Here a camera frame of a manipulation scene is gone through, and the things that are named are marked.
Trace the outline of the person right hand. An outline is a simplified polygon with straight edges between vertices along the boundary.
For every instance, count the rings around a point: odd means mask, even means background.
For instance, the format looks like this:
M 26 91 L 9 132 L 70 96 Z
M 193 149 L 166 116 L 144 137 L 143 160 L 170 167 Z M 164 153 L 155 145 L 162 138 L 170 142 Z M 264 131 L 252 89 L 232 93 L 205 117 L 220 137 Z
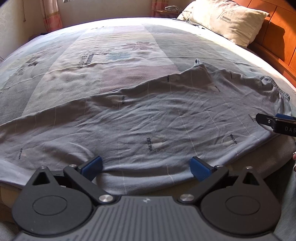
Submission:
M 296 152 L 293 153 L 292 159 L 295 162 L 295 164 L 293 166 L 293 170 L 294 170 L 294 172 L 296 172 Z

